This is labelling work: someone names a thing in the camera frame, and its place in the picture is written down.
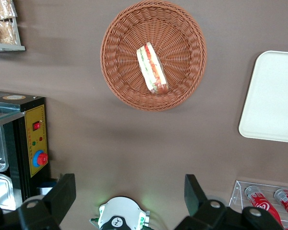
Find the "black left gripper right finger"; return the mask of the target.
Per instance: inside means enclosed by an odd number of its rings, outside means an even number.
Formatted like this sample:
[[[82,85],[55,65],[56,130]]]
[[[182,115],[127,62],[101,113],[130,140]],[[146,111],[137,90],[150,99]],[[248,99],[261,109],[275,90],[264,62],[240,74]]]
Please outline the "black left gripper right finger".
[[[246,207],[241,213],[221,201],[208,199],[195,175],[186,174],[184,200],[189,215],[176,230],[282,230],[280,223],[266,210]]]

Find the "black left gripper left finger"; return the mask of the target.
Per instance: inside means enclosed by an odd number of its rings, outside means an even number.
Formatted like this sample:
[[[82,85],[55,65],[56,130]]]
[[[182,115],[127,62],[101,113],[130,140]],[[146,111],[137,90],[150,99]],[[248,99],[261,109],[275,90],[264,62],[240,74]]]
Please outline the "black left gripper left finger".
[[[0,208],[0,230],[59,230],[75,199],[75,174],[67,173],[42,199],[31,197],[5,214]]]

